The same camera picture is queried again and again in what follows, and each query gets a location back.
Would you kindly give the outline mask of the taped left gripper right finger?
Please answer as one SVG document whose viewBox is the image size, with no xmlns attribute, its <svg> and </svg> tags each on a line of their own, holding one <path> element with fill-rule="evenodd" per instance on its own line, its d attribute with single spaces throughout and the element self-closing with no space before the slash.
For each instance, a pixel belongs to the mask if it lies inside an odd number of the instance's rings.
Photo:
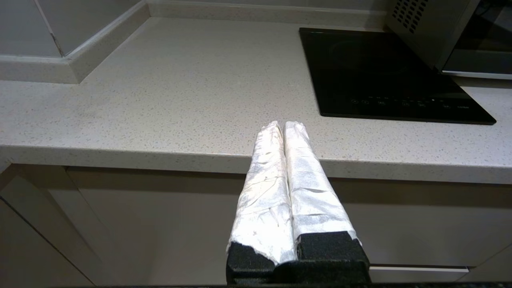
<svg viewBox="0 0 512 288">
<path fill-rule="evenodd" d="M 369 259 L 304 124 L 287 122 L 284 137 L 297 259 L 283 265 L 283 281 L 370 282 Z"/>
</svg>

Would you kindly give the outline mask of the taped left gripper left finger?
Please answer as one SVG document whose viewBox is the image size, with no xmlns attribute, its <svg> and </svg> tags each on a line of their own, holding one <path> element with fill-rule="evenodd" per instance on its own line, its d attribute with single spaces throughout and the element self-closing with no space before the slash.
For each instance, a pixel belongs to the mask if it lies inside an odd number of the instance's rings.
<svg viewBox="0 0 512 288">
<path fill-rule="evenodd" d="M 274 269 L 295 261 L 284 139 L 278 122 L 256 137 L 226 249 L 226 281 L 269 283 Z"/>
</svg>

